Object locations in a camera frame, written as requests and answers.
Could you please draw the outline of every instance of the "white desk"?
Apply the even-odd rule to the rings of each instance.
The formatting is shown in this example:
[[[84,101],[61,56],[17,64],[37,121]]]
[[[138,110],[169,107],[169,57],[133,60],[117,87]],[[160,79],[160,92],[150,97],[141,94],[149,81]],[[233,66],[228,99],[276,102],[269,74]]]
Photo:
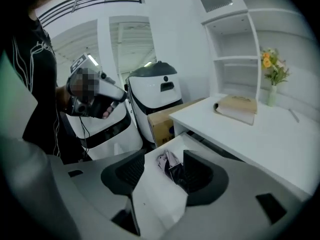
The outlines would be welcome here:
[[[215,114],[221,96],[209,97],[170,115],[176,135],[191,130],[255,165],[296,193],[312,195],[319,181],[320,125],[302,114],[258,104],[254,125]]]

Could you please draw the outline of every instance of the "ceiling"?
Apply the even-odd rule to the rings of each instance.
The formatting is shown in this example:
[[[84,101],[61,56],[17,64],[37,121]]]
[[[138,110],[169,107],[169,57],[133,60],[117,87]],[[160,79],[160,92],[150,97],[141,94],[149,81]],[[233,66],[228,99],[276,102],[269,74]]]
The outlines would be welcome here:
[[[82,54],[96,60],[101,69],[98,48],[97,20],[77,25],[51,39],[57,62],[57,83],[64,85],[70,74],[70,66]]]
[[[110,38],[115,66],[125,73],[156,61],[149,23],[121,22],[110,24]],[[57,82],[67,81],[71,64],[83,53],[91,54],[99,64],[97,20],[77,25],[51,40],[57,60]]]
[[[131,72],[156,61],[149,23],[111,23],[110,37],[115,66],[120,73]]]

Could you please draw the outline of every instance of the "cable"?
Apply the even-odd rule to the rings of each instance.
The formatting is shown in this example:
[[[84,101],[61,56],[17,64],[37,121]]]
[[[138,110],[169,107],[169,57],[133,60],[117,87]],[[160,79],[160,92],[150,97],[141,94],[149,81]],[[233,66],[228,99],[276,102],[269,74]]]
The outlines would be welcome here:
[[[84,125],[84,123],[82,122],[81,117],[79,116],[80,122],[81,122],[81,128],[82,128],[82,132],[83,132],[83,137],[84,137],[84,142],[85,142],[85,151],[84,151],[84,156],[83,159],[85,159],[88,156],[88,151],[90,150],[89,148],[87,148],[87,138],[86,138],[86,132],[89,134],[89,138],[90,138],[90,132],[88,131],[88,129],[86,128],[86,126]]]

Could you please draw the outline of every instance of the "white cabinet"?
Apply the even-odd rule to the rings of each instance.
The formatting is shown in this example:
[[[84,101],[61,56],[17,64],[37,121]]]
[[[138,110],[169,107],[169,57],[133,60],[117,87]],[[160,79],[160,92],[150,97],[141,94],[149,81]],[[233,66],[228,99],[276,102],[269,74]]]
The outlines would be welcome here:
[[[234,13],[247,12],[247,6],[243,0],[192,0],[199,12],[201,23],[212,19],[225,17]]]

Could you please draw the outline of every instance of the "ceiling light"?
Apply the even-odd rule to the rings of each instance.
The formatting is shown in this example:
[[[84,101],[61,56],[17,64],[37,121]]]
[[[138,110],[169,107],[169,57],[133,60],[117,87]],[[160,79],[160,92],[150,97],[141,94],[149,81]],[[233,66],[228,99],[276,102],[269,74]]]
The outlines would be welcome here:
[[[95,61],[95,59],[90,55],[90,54],[88,54],[88,57],[89,57],[89,59],[93,62],[93,64],[95,65],[95,66],[98,66],[99,64]]]

